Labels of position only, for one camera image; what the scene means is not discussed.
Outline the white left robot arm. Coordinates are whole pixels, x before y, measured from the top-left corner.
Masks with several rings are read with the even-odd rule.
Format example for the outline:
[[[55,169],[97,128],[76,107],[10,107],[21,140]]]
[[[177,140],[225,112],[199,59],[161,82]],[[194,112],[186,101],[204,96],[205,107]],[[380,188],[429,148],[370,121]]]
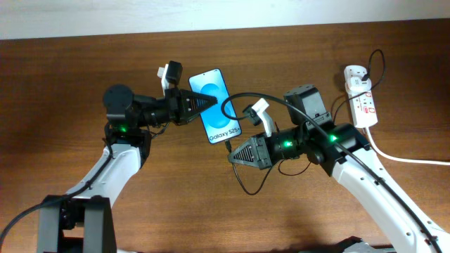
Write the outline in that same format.
[[[108,120],[103,154],[66,194],[42,202],[38,252],[118,252],[112,207],[150,154],[157,136],[150,128],[188,124],[217,99],[177,87],[153,98],[116,84],[105,91],[103,104]]]

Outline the blue screen Galaxy smartphone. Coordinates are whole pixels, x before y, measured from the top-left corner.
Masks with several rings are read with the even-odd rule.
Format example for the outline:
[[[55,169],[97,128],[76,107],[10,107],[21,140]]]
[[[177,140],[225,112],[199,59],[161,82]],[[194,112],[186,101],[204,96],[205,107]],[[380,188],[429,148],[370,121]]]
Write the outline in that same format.
[[[214,96],[217,104],[200,114],[207,140],[216,144],[242,134],[240,123],[229,119],[221,111],[221,104],[229,97],[229,92],[221,70],[216,68],[194,75],[188,79],[191,90]]]

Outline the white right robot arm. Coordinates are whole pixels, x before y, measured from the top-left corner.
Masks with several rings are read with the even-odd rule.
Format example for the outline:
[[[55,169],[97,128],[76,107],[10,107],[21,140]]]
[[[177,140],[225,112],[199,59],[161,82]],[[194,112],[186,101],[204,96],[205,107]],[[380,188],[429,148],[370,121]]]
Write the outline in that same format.
[[[257,98],[244,114],[264,131],[229,150],[232,165],[271,169],[306,155],[361,203],[397,252],[449,251],[449,233],[401,189],[353,125],[332,121],[315,86],[293,88],[283,98],[244,95]]]

